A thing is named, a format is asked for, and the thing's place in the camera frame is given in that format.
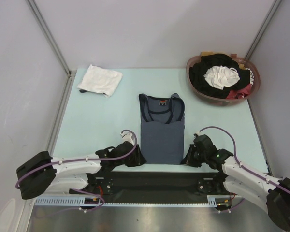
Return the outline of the white graphic tank top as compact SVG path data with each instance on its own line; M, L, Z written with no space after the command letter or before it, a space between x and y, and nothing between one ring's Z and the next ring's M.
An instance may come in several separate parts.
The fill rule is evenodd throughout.
M121 72L90 65L77 87L109 98L114 94L122 77Z

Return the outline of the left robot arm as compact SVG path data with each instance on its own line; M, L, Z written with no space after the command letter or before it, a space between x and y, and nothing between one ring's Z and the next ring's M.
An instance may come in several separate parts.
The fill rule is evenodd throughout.
M95 177L99 172L110 172L125 165L138 167L146 163L134 132L123 130L122 142L78 158L58 158L42 151L16 170L16 189L24 200L44 193L102 195L102 184Z

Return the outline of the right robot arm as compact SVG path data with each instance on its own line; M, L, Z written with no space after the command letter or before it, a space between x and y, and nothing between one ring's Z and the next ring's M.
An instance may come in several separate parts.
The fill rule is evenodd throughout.
M227 191L264 210L280 229L290 232L290 179L283 179L245 166L236 155L217 149L207 135L195 135L181 164L201 167L205 163L223 175L213 182L219 194Z

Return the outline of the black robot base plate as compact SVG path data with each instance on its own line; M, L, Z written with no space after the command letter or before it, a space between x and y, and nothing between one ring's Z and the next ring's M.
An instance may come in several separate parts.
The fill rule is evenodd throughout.
M206 196L234 199L219 173L98 172L86 174L88 185L81 190L102 194L112 203L193 203Z

